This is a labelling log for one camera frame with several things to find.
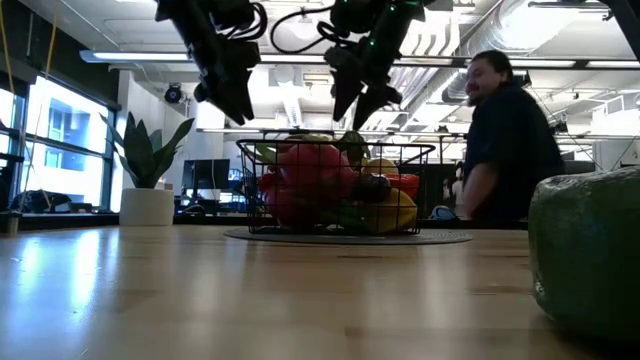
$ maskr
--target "table surface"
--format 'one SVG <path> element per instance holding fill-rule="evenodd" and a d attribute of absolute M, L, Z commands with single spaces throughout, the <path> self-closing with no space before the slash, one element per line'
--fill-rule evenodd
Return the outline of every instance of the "table surface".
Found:
<path fill-rule="evenodd" d="M 531 297 L 527 234 L 429 246 L 224 227 L 0 239 L 0 359 L 599 359 Z"/>

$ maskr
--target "gray mat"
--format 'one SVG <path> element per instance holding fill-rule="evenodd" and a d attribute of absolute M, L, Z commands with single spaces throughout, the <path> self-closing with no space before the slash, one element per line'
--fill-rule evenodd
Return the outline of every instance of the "gray mat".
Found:
<path fill-rule="evenodd" d="M 454 244 L 473 240 L 473 236 L 471 234 L 453 230 L 422 230 L 420 234 L 416 235 L 332 236 L 251 234 L 248 229 L 242 228 L 228 230 L 224 235 L 230 238 L 243 240 L 323 245 L 435 245 Z"/>

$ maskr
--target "potted plant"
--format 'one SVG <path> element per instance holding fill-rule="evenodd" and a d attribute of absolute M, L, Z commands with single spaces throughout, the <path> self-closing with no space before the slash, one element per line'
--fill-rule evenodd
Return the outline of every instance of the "potted plant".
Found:
<path fill-rule="evenodd" d="M 179 148 L 178 143 L 191 130 L 194 119 L 180 124 L 173 137 L 162 145 L 162 130 L 151 135 L 144 122 L 136 120 L 131 113 L 127 117 L 124 137 L 104 117 L 114 142 L 122 147 L 124 156 L 114 146 L 120 156 L 122 167 L 129 173 L 135 185 L 133 189 L 122 190 L 120 205 L 120 225 L 125 226 L 168 226 L 173 224 L 173 191 L 155 189 L 160 177 L 169 169 Z"/>

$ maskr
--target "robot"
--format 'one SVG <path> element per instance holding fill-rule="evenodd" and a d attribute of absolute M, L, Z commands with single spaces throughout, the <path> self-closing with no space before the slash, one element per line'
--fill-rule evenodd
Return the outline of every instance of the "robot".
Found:
<path fill-rule="evenodd" d="M 271 29 L 294 16 L 330 11 L 331 24 L 319 22 L 320 41 L 335 43 L 324 59 L 335 80 L 333 120 L 340 121 L 351 104 L 356 105 L 353 128 L 359 130 L 375 111 L 390 103 L 399 104 L 402 95 L 389 86 L 389 70 L 401 57 L 400 46 L 412 20 L 424 21 L 424 7 L 437 0 L 336 0 L 330 7 L 301 10 L 285 16 Z M 557 0 L 582 3 L 586 0 Z M 251 68 L 260 62 L 256 40 L 267 31 L 267 14 L 260 3 L 249 0 L 156 0 L 156 21 L 171 20 L 188 54 L 200 70 L 200 84 L 194 97 L 209 101 L 239 125 L 254 118 L 248 90 Z M 640 1 L 601 0 L 609 6 L 640 59 Z M 358 42 L 350 34 L 366 34 Z"/>

